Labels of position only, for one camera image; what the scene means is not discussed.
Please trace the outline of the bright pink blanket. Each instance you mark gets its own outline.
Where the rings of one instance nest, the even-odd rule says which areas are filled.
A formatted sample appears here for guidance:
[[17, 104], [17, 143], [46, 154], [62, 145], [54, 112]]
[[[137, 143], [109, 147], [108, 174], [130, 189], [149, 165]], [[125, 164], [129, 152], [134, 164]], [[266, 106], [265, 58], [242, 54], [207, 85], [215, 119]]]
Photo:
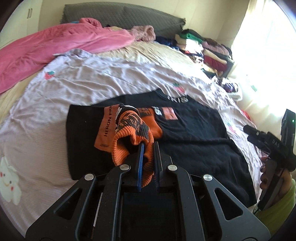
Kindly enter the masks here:
[[135, 41], [127, 30], [102, 27], [93, 18], [60, 24], [20, 38], [1, 49], [1, 93], [41, 70], [54, 55], [71, 49], [90, 53], [116, 50]]

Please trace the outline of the dark blue crumpled garment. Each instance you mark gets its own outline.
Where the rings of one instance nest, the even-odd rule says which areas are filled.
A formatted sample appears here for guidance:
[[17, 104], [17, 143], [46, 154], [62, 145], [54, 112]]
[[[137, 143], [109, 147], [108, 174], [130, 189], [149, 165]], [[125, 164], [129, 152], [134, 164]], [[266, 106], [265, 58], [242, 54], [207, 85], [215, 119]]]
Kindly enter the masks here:
[[179, 51], [179, 47], [177, 46], [177, 42], [175, 39], [170, 39], [170, 38], [165, 38], [162, 36], [156, 36], [156, 42], [158, 42], [159, 44], [162, 45], [166, 45], [172, 49], [178, 50]]

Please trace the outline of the pink strawberry print quilt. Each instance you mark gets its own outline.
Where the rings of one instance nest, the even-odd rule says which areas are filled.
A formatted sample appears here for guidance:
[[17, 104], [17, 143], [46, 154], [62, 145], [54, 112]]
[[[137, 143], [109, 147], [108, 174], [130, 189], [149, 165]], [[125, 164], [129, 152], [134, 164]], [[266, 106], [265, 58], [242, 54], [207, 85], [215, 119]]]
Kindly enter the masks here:
[[218, 111], [248, 163], [256, 200], [259, 198], [260, 154], [243, 132], [250, 120], [222, 87], [157, 64], [75, 49], [57, 56], [30, 81], [1, 124], [1, 162], [18, 185], [13, 194], [1, 188], [1, 207], [21, 235], [75, 182], [67, 156], [69, 106], [91, 106], [157, 89], [171, 97], [191, 97]]

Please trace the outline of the dusty pink fuzzy garment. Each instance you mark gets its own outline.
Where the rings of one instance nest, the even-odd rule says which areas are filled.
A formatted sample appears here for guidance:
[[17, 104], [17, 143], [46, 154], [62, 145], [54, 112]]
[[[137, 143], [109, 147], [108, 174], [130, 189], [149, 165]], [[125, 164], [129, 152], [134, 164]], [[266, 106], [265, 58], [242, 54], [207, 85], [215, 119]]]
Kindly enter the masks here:
[[156, 40], [156, 34], [153, 26], [133, 26], [128, 30], [135, 38], [136, 41], [154, 42]]

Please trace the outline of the cream bed sheet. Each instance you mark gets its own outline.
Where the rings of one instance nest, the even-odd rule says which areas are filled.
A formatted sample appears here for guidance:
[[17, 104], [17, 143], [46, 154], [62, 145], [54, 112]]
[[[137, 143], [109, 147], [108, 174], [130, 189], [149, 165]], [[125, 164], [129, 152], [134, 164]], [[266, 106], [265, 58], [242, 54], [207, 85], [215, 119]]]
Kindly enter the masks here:
[[[96, 56], [124, 59], [140, 64], [157, 64], [185, 75], [188, 78], [194, 77], [206, 83], [210, 82], [210, 79], [201, 70], [199, 64], [194, 63], [188, 56], [180, 51], [176, 51], [157, 42], [134, 42], [121, 49], [96, 53]], [[18, 82], [14, 87], [1, 94], [1, 121], [4, 120], [17, 99], [22, 96], [30, 81], [39, 73], [40, 71], [35, 72], [33, 75]]]

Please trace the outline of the black IKISS sweater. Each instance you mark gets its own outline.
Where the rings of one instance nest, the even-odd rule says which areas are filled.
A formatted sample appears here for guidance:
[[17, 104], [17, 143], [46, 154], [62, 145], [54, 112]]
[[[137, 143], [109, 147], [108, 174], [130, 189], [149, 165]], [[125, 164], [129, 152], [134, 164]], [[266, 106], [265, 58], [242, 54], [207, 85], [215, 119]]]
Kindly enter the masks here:
[[73, 180], [102, 175], [144, 145], [142, 186], [154, 174], [153, 144], [189, 174], [213, 175], [245, 206], [256, 202], [248, 163], [217, 110], [160, 89], [91, 105], [70, 105], [66, 119], [68, 168]]

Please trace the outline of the red plastic bag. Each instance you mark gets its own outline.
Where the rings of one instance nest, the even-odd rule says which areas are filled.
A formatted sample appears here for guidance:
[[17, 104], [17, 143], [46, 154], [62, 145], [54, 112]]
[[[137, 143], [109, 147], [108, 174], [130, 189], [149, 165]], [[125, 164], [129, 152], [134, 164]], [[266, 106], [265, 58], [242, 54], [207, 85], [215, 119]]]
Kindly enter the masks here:
[[244, 116], [251, 121], [251, 117], [249, 116], [249, 114], [246, 111], [242, 110], [242, 113], [244, 114]]

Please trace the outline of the stack of folded clothes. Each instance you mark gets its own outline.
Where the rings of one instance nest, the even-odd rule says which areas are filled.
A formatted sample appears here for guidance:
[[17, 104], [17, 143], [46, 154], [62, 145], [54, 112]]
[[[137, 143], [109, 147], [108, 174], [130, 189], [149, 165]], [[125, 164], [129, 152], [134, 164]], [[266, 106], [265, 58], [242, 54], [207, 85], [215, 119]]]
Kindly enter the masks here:
[[209, 77], [226, 78], [234, 65], [232, 50], [211, 38], [205, 38], [191, 29], [175, 34], [176, 47], [200, 65]]

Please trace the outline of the grey quilted headboard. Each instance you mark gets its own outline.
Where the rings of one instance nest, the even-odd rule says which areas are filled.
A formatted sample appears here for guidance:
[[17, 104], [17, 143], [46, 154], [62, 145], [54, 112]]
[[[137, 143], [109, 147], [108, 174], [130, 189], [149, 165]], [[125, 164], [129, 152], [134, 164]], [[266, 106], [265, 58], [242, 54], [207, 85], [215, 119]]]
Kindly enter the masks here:
[[135, 4], [113, 2], [89, 2], [66, 4], [63, 8], [61, 24], [93, 18], [106, 27], [116, 26], [131, 29], [134, 26], [151, 25], [156, 36], [173, 39], [183, 30], [186, 20], [156, 9]]

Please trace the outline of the white built-in wardrobe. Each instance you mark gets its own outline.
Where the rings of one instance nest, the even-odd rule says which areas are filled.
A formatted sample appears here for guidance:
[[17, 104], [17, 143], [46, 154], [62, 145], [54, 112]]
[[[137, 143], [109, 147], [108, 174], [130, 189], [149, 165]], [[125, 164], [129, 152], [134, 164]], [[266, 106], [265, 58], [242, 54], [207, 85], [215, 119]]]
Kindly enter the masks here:
[[1, 30], [1, 48], [27, 35], [38, 32], [43, 1], [22, 1]]

